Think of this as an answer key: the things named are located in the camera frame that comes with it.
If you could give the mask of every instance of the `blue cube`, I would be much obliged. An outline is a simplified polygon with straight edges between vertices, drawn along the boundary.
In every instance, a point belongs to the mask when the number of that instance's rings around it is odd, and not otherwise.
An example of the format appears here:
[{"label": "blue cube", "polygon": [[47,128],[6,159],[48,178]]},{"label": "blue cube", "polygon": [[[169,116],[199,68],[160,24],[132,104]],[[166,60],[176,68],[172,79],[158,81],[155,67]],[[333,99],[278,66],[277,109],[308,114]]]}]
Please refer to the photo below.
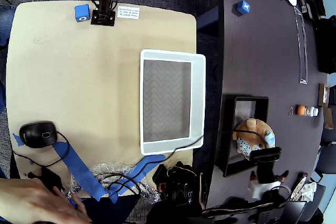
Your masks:
[{"label": "blue cube", "polygon": [[241,14],[247,14],[250,12],[250,5],[245,0],[242,0],[237,4],[237,11]]},{"label": "blue cube", "polygon": [[75,6],[75,18],[77,22],[89,20],[90,19],[89,5]]}]

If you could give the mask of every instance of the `plastic bag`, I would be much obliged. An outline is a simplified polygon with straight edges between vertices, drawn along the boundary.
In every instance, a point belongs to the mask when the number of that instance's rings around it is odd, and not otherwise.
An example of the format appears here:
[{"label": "plastic bag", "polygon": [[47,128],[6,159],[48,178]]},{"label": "plastic bag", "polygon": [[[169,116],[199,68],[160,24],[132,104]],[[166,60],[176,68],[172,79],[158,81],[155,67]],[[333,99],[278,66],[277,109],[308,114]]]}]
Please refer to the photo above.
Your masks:
[{"label": "plastic bag", "polygon": [[[117,181],[120,178],[118,176],[108,177],[109,175],[111,175],[111,173],[119,173],[119,174],[124,174],[127,176],[128,174],[132,172],[133,167],[127,166],[127,165],[116,165],[113,163],[103,163],[103,164],[95,165],[89,170],[91,171],[93,176],[106,188],[112,182]],[[149,203],[154,204],[161,200],[160,193],[148,184],[146,177],[144,177],[140,181],[140,183],[138,183],[138,185],[141,189],[140,194]],[[138,193],[138,189],[136,186],[131,187],[131,189],[135,193]],[[69,190],[66,196],[69,198],[71,197],[73,193],[78,193],[81,190],[82,188],[76,181],[75,177],[71,175],[70,186],[69,186]]]}]

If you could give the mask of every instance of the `teddy bear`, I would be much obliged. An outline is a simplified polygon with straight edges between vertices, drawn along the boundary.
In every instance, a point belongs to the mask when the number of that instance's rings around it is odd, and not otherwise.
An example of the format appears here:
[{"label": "teddy bear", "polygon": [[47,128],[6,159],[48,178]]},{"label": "teddy bear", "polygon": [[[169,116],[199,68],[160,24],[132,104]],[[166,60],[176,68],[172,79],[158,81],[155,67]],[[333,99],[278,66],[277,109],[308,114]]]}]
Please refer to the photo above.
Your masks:
[{"label": "teddy bear", "polygon": [[237,141],[237,152],[242,153],[248,160],[251,151],[256,151],[265,148],[275,147],[274,132],[267,123],[259,119],[250,118],[241,122],[236,130],[241,131],[254,131],[264,137],[264,141],[260,137],[253,133],[247,132],[233,132],[232,138]]}]

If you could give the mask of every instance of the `computer mouse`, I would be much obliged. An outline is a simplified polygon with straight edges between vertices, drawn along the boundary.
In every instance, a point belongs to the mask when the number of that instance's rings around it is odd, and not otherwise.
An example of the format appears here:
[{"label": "computer mouse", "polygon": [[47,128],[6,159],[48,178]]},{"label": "computer mouse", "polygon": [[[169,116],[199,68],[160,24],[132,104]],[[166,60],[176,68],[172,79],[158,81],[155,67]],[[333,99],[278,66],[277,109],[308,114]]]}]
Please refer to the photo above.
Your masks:
[{"label": "computer mouse", "polygon": [[52,122],[25,124],[19,134],[22,142],[30,148],[43,148],[57,141],[57,130]]}]

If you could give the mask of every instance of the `person's arm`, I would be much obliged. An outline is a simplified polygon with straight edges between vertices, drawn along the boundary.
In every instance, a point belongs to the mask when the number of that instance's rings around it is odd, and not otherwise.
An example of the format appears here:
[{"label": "person's arm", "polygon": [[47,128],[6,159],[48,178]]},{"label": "person's arm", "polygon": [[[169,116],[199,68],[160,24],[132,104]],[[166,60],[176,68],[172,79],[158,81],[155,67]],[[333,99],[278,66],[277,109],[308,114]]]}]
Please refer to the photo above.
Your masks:
[{"label": "person's arm", "polygon": [[76,210],[56,188],[50,192],[37,179],[0,179],[0,216],[14,224],[49,221],[55,224],[88,224],[84,204],[73,195]]}]

